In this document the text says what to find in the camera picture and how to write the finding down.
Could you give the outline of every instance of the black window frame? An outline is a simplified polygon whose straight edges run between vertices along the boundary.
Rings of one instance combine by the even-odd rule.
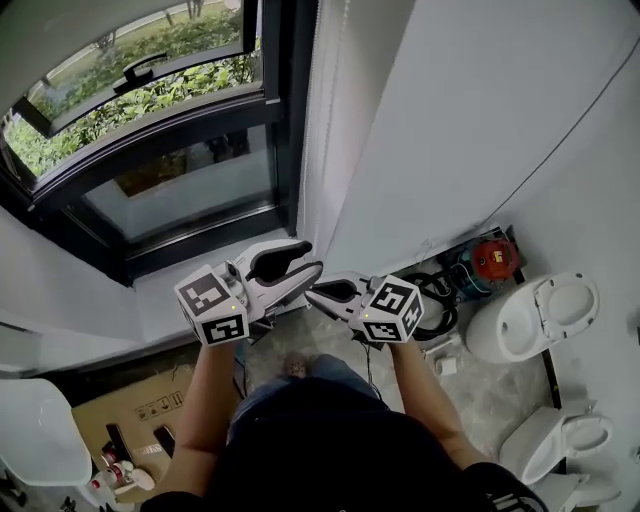
[[[317,10],[317,0],[262,0],[261,83],[217,91],[147,114],[80,149],[39,180],[4,144],[13,169],[0,156],[0,206],[125,286],[151,272],[278,228],[295,236]],[[269,170],[276,184],[269,194],[225,205],[223,212],[214,211],[133,243],[83,199],[88,191],[140,162],[253,126],[266,129]]]
[[[102,105],[119,98],[129,91],[147,85],[159,78],[172,75],[179,71],[217,60],[247,55],[255,49],[256,23],[258,15],[258,0],[242,0],[242,34],[238,42],[211,48],[202,52],[178,57],[155,66],[145,66],[149,62],[166,57],[166,53],[148,55],[135,62],[131,62],[123,70],[123,77],[111,86],[105,87],[99,93],[73,107],[68,112],[60,114],[53,120],[48,119],[26,97],[22,96],[12,109],[35,128],[40,135],[50,139],[86,116]]]

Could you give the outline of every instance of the green shrub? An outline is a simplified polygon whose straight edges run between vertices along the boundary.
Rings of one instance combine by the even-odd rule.
[[[76,82],[76,88],[71,90],[57,107],[53,107],[51,102],[39,102],[37,106],[49,118],[54,118],[104,87],[112,85],[122,76],[122,68],[126,64],[155,51],[167,50],[167,43],[170,45],[167,51],[173,58],[226,44],[237,39],[239,31],[239,17],[224,13],[160,29],[149,37],[138,39],[135,44],[119,45],[112,49],[112,53],[108,52],[104,58],[97,59],[95,65],[83,73],[81,79]],[[163,37],[169,37],[169,32],[171,40],[163,40]],[[41,136],[22,119],[9,123],[4,135],[27,167],[40,176],[80,148],[148,112],[161,110],[209,92],[251,82],[254,58],[255,55],[234,57],[160,78],[106,103],[51,139]],[[109,63],[117,60],[118,64],[106,66],[105,59]]]

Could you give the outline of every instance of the black cable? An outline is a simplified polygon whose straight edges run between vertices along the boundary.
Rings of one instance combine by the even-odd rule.
[[[547,163],[547,161],[549,160],[549,158],[551,158],[553,156],[553,154],[558,150],[558,148],[560,148],[560,146],[562,146],[562,144],[564,143],[565,140],[567,140],[567,138],[569,138],[569,135],[571,135],[573,133],[573,131],[578,127],[578,125],[582,122],[582,120],[585,118],[585,116],[591,112],[591,109],[595,106],[596,103],[598,103],[598,101],[600,101],[600,98],[602,98],[602,95],[605,93],[605,91],[609,88],[609,86],[611,85],[611,83],[615,80],[615,78],[620,74],[620,71],[623,70],[623,68],[627,65],[627,62],[629,62],[629,60],[631,59],[631,57],[633,56],[634,52],[636,51],[636,49],[638,48],[638,45],[640,45],[640,37],[638,39],[636,39],[635,44],[633,45],[633,48],[631,48],[631,51],[629,52],[629,54],[627,55],[627,57],[622,61],[622,64],[620,64],[620,66],[618,66],[618,68],[615,70],[615,72],[613,73],[613,75],[611,75],[611,78],[609,78],[609,80],[607,80],[607,83],[604,84],[604,87],[600,90],[600,92],[598,93],[598,95],[596,96],[596,98],[591,102],[591,104],[587,107],[587,110],[585,110],[582,115],[578,118],[578,120],[573,124],[573,126],[569,129],[569,131],[564,135],[564,137],[562,137],[560,139],[560,142],[558,142],[554,148],[549,152],[549,154],[547,156],[544,157],[544,159],[542,160],[542,162],[540,162],[536,168],[531,171],[531,173],[529,174],[529,176],[527,176],[524,181],[522,183],[520,183],[520,185],[518,185],[518,187],[511,192],[511,194],[509,194],[509,197],[507,197],[501,204],[500,206],[498,206],[495,210],[493,210],[489,216],[484,219],[481,223],[477,224],[477,226],[482,226],[483,224],[485,224],[489,219],[491,219],[491,217],[493,217],[498,210],[500,210],[500,208],[502,208],[505,204],[507,204],[507,202],[509,201],[509,199],[511,199],[514,195],[516,195],[516,193],[518,192],[518,190],[520,190],[524,184],[529,181],[531,179],[531,177],[533,177],[533,175],[538,172],[538,169],[540,169],[544,164]]]
[[[456,309],[456,294],[451,284],[445,284],[449,275],[455,270],[444,270],[436,274],[427,274],[426,272],[416,272],[403,276],[402,279],[415,284],[420,293],[425,297],[429,297],[442,305],[442,317],[440,323],[434,329],[425,329],[424,327],[416,327],[413,337],[417,341],[428,341],[449,332],[458,323],[458,310]],[[429,290],[429,286],[433,286],[437,293]]]
[[[369,380],[369,386],[376,392],[378,398],[382,400],[382,394],[377,386],[373,383],[373,374],[371,373],[371,345],[360,342],[360,345],[364,348],[365,354],[367,354],[367,378]]]

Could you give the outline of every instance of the black t-shirt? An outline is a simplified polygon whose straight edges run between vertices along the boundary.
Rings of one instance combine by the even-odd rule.
[[[418,421],[316,378],[283,388],[240,419],[205,498],[161,494],[141,512],[401,508],[547,512],[502,467],[461,471]]]

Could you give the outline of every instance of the white toilet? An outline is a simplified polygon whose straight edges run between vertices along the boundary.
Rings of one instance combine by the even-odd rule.
[[[541,407],[504,442],[500,464],[522,483],[531,485],[564,457],[581,458],[598,453],[612,435],[613,423],[609,418],[592,414],[580,404],[560,410]]]
[[[533,490],[549,512],[570,512],[576,507],[596,507],[620,496],[620,489],[606,477],[549,473]]]
[[[598,289],[580,273],[534,279],[499,296],[471,319],[466,344],[490,363],[524,361],[584,331],[599,307]]]
[[[44,379],[0,379],[0,458],[28,485],[85,485],[91,456],[64,395]]]

